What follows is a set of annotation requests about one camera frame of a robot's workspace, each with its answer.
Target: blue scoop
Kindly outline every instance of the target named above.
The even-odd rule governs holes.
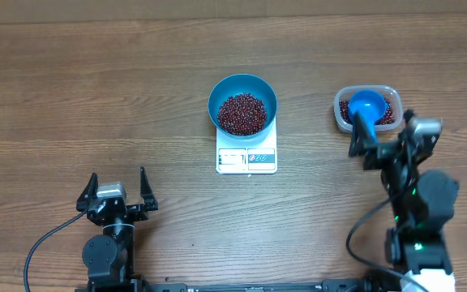
[[[372,90],[356,92],[349,101],[349,118],[353,122],[356,113],[360,113],[363,121],[369,127],[371,136],[376,140],[374,124],[387,112],[387,102],[381,94]]]

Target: wood grain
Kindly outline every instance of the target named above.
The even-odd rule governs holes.
[[[215,173],[206,104],[227,75],[267,80],[279,103],[279,170]],[[138,224],[137,270],[153,282],[306,282],[358,277],[352,224],[383,200],[379,173],[349,159],[332,100],[355,84],[388,84],[404,108],[444,118],[435,155],[461,181],[446,231],[467,291],[467,14],[130,21],[0,26],[0,290],[22,291],[24,259],[76,214],[91,172],[160,211]],[[355,238],[383,259],[389,209]],[[81,220],[36,252],[34,290],[82,286]]]
[[[451,12],[467,0],[0,0],[0,24]]]

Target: black cable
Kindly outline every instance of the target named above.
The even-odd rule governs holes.
[[[26,258],[26,262],[24,263],[24,271],[23,271],[23,280],[24,280],[24,290],[26,292],[30,292],[30,285],[28,284],[28,266],[30,265],[30,260],[32,260],[32,255],[33,252],[39,247],[39,245],[44,242],[48,237],[50,237],[52,234],[55,232],[61,230],[62,228],[68,226],[69,224],[79,220],[82,216],[84,216],[85,213],[87,213],[88,210],[85,209],[83,210],[79,215],[71,218],[68,222],[55,227],[53,230],[51,230],[49,233],[43,235],[39,240],[37,240],[36,244],[33,245],[32,249],[30,250],[30,253],[28,253],[28,257]]]
[[[403,223],[398,228],[396,228],[396,230],[394,230],[393,237],[396,237],[401,231],[403,231],[403,229],[405,229],[408,226],[410,226],[410,224],[406,222],[406,223]]]
[[[410,277],[407,277],[406,275],[403,275],[402,273],[391,270],[390,268],[387,268],[387,267],[381,266],[379,264],[373,263],[373,262],[371,262],[369,260],[365,260],[365,259],[359,257],[358,255],[356,255],[353,252],[353,250],[350,248],[350,239],[353,237],[356,230],[358,230],[358,228],[360,228],[360,226],[363,225],[363,223],[365,223],[367,220],[369,220],[371,217],[373,217],[380,209],[382,209],[383,207],[385,207],[389,203],[397,200],[397,198],[401,197],[405,193],[405,190],[410,185],[411,169],[412,169],[412,156],[411,156],[411,152],[410,152],[410,149],[409,149],[408,142],[405,142],[405,148],[406,148],[406,155],[407,155],[408,171],[407,171],[407,175],[406,175],[406,180],[405,180],[406,183],[405,183],[404,189],[401,190],[401,191],[398,191],[395,195],[390,195],[385,201],[379,203],[372,210],[370,210],[367,214],[365,214],[365,216],[363,216],[362,219],[360,219],[358,222],[356,222],[356,224],[354,224],[353,228],[349,231],[349,234],[347,234],[347,239],[345,240],[345,248],[347,249],[347,252],[355,260],[357,260],[358,262],[360,262],[362,264],[366,264],[367,266],[369,266],[369,267],[371,267],[373,269],[377,269],[377,270],[380,270],[382,272],[389,273],[389,274],[391,274],[391,275],[393,275],[395,277],[400,278],[401,280],[408,281],[408,282],[416,285],[419,289],[421,289],[424,292],[430,292],[425,287],[423,287],[421,284],[417,283],[414,279],[412,279]]]

